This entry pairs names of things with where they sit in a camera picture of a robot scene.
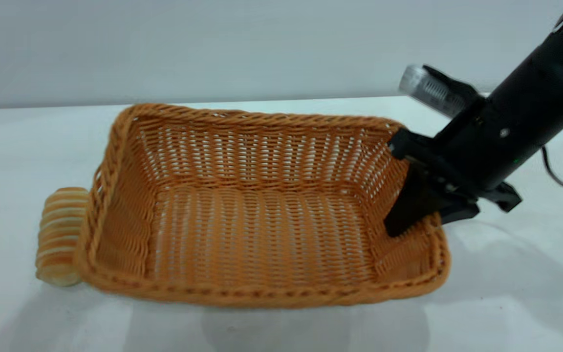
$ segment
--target basket rim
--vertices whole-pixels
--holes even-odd
[[[166,104],[140,104],[125,109],[110,133],[105,156],[95,173],[86,216],[74,255],[74,265],[83,281],[101,290],[125,294],[135,298],[159,301],[180,301],[204,305],[252,307],[308,307],[322,305],[353,305],[376,303],[387,299],[408,298],[426,294],[440,287],[447,279],[451,256],[447,249],[438,213],[426,216],[414,225],[411,232],[430,238],[431,269],[421,276],[391,283],[361,283],[355,286],[297,286],[274,288],[268,286],[223,287],[207,283],[184,286],[123,274],[96,262],[95,255],[101,239],[112,193],[120,174],[125,140],[133,122],[141,115],[161,120],[223,123],[226,125],[271,125],[283,127],[362,127],[390,131],[404,125],[388,118],[364,116],[330,116],[322,114],[268,114],[242,110],[192,109]]]

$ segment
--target wicker basket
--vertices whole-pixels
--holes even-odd
[[[136,105],[119,115],[74,261],[109,292],[215,306],[375,303],[431,292],[437,214],[389,238],[408,168],[384,118]]]

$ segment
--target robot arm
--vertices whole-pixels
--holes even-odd
[[[409,130],[389,143],[411,161],[384,220],[398,236],[427,214],[442,222],[473,218],[478,198],[509,212],[521,198],[503,182],[563,129],[563,15],[547,39],[488,98],[429,66],[411,66],[400,88],[453,118],[434,138]]]

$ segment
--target woven basket bottom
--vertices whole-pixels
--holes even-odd
[[[357,285],[376,278],[360,203],[343,190],[159,192],[146,276],[183,285]]]

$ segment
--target bread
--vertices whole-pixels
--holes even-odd
[[[87,203],[88,191],[81,187],[56,190],[45,200],[38,233],[36,278],[56,286],[80,282],[73,266],[73,253]]]

